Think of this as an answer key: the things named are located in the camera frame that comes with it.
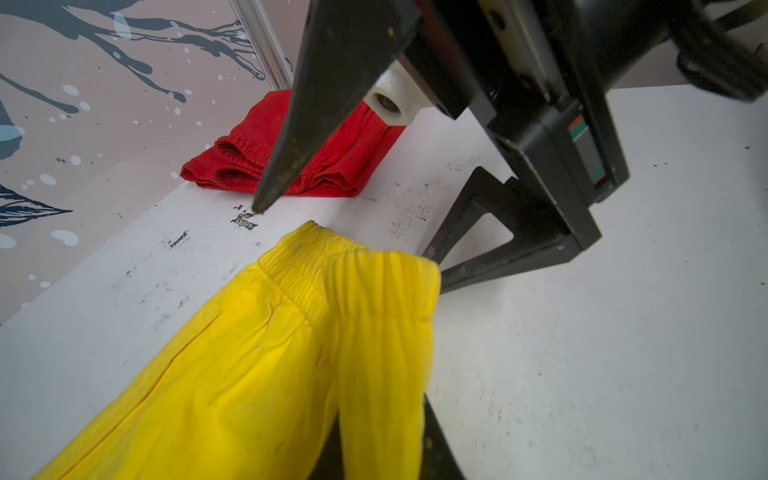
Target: yellow pants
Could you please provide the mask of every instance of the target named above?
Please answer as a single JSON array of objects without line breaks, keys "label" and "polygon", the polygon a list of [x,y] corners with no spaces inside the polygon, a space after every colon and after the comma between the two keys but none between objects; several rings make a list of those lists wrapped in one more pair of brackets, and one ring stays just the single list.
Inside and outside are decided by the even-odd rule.
[{"label": "yellow pants", "polygon": [[418,478],[440,273],[305,223],[210,299],[34,478]]}]

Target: painted wall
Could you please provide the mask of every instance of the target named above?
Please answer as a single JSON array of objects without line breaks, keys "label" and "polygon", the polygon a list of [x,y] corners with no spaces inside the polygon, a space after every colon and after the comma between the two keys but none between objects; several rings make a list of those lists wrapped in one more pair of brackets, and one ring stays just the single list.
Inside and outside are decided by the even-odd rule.
[{"label": "painted wall", "polygon": [[0,2],[0,323],[269,91],[227,0]]},{"label": "painted wall", "polygon": [[310,0],[261,0],[288,62],[296,66]]}]

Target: red stripe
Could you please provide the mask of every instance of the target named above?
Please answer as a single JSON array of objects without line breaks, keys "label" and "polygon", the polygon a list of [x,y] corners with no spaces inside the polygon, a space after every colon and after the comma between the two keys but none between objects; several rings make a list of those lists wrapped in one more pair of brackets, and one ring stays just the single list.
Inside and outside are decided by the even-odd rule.
[{"label": "red stripe", "polygon": [[584,115],[579,115],[578,118],[576,118],[576,120],[574,120],[573,123],[571,123],[571,125],[568,127],[568,131],[571,131],[574,128],[576,128],[576,125],[581,123],[583,120],[584,120]]}]

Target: black cable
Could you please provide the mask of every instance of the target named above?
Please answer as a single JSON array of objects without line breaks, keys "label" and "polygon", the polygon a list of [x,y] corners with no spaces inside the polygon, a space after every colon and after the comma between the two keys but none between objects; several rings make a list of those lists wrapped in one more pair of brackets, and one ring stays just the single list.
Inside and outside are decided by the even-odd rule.
[{"label": "black cable", "polygon": [[[755,2],[758,7],[768,3]],[[742,11],[726,23],[735,25],[759,11]],[[768,90],[768,64],[726,36],[694,0],[669,0],[668,23],[670,36],[680,49],[677,67],[691,84],[741,101],[754,101]]]},{"label": "black cable", "polygon": [[728,12],[715,20],[715,24],[725,31],[754,22],[768,13],[768,0],[752,0],[746,5]]}]

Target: leaf painting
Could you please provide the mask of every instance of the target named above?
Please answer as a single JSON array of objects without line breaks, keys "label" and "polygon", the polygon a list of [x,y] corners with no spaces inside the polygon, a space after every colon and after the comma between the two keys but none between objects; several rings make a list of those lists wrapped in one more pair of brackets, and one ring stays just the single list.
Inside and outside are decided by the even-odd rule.
[{"label": "leaf painting", "polygon": [[66,214],[71,211],[31,200],[0,185],[0,227],[29,222],[40,217]]}]

